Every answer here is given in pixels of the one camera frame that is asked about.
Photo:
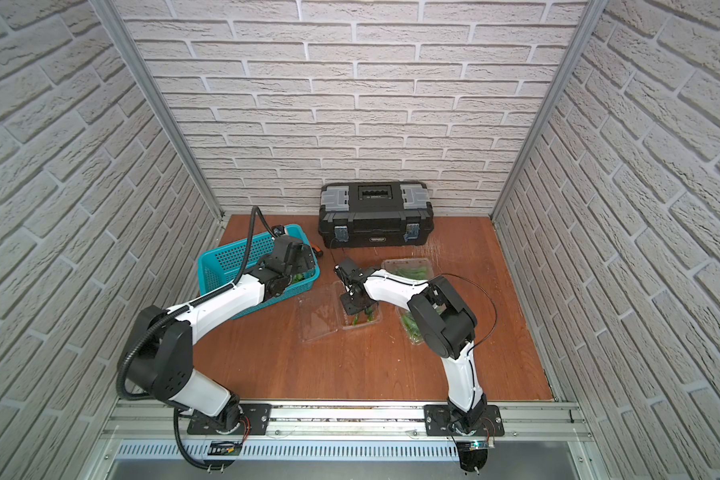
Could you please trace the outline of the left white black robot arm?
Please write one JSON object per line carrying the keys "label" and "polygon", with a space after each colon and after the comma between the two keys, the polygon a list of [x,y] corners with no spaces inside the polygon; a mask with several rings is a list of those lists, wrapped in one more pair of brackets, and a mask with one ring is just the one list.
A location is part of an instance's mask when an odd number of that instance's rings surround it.
{"label": "left white black robot arm", "polygon": [[209,293],[167,309],[150,306],[136,318],[119,360],[115,388],[124,400],[156,399],[190,410],[220,432],[241,422],[239,397],[194,368],[194,345],[242,311],[285,293],[292,279],[316,267],[309,243],[274,238],[272,251],[253,265],[244,250],[235,278]]}

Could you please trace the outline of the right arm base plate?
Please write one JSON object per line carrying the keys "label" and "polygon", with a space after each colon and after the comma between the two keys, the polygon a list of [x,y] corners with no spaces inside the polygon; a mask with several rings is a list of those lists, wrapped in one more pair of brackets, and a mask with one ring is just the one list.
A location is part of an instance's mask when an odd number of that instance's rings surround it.
{"label": "right arm base plate", "polygon": [[503,419],[496,405],[480,403],[464,413],[450,404],[423,406],[426,434],[430,437],[502,437]]}

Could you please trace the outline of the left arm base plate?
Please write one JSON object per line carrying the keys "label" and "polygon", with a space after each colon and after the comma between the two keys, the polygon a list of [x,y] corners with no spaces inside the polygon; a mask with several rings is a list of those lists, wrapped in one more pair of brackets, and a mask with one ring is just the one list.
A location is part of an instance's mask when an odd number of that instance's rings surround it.
{"label": "left arm base plate", "polygon": [[272,405],[269,403],[238,403],[226,407],[219,415],[209,417],[195,411],[190,417],[189,435],[262,436],[269,424]]}

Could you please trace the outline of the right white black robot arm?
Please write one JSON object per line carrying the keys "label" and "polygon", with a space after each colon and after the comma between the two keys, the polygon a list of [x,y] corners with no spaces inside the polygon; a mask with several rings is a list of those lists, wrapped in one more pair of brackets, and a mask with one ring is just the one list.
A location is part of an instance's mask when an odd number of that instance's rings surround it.
{"label": "right white black robot arm", "polygon": [[348,315],[386,302],[406,309],[425,344],[437,354],[448,382],[451,431],[480,426],[487,400],[474,360],[477,317],[446,278],[416,281],[380,268],[360,268],[347,258],[334,267],[345,287],[340,301]]}

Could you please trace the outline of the clear clamshell container with peppers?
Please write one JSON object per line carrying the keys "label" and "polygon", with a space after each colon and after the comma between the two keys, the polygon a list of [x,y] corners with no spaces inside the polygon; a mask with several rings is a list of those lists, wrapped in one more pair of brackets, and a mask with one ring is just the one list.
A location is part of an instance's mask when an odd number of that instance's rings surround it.
{"label": "clear clamshell container with peppers", "polygon": [[383,319],[379,305],[349,315],[340,296],[345,292],[340,281],[313,288],[298,299],[297,320],[303,343],[322,339],[340,330],[355,330],[376,325]]}

